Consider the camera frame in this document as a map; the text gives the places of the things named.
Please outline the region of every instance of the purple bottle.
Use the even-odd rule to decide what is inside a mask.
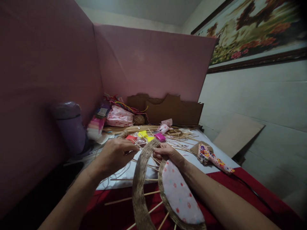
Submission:
[[[81,159],[89,155],[91,148],[82,123],[80,106],[75,102],[60,103],[51,111],[72,157]]]

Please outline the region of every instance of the black cable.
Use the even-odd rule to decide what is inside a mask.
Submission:
[[[244,180],[242,180],[240,177],[238,177],[235,174],[232,174],[234,177],[236,177],[237,179],[239,179],[243,184],[245,184],[245,186],[251,190],[257,197],[258,199],[272,212],[272,214],[274,214],[276,216],[276,213],[274,212],[274,210],[270,207],[270,205],[261,197],[259,196]]]

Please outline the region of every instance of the ceiling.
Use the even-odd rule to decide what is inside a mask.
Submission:
[[[182,26],[202,0],[75,0],[81,7]]]

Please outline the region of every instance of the person's left hand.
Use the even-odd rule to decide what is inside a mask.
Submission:
[[[129,140],[111,139],[88,166],[90,176],[101,181],[123,168],[140,149]]]

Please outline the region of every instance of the red tablecloth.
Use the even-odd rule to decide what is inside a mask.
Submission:
[[[271,219],[275,224],[277,224],[281,229],[300,229],[303,225],[301,219],[295,214],[295,212],[283,203],[276,195],[271,193],[262,184],[255,180],[251,175],[249,175],[242,168],[236,168],[235,174],[242,180],[247,182],[256,193],[258,193],[276,212],[277,216],[274,217],[270,210],[268,210],[261,201],[253,194],[242,182],[234,179],[233,177],[228,177],[222,172],[210,173],[208,176],[218,181],[228,189],[232,190],[243,199],[255,206],[259,211],[265,214],[269,219]],[[158,191],[158,183],[147,184],[144,186],[144,193],[149,193],[153,191]],[[131,197],[132,188],[120,188],[96,191],[92,197],[86,214],[83,218],[81,229],[127,229],[134,221],[132,200],[120,202],[117,204],[107,205],[104,203],[112,202],[124,198]],[[200,201],[200,199],[194,194],[201,211],[204,214],[206,225],[208,230],[210,229],[223,229],[217,219],[212,215],[212,213],[205,207],[205,205]],[[146,203],[148,210],[151,210],[158,203],[161,202],[159,193],[146,196]],[[160,205],[151,215],[152,222],[158,229],[161,222],[166,215],[166,209],[164,205]],[[173,229],[174,222],[167,218],[163,224],[162,229]]]

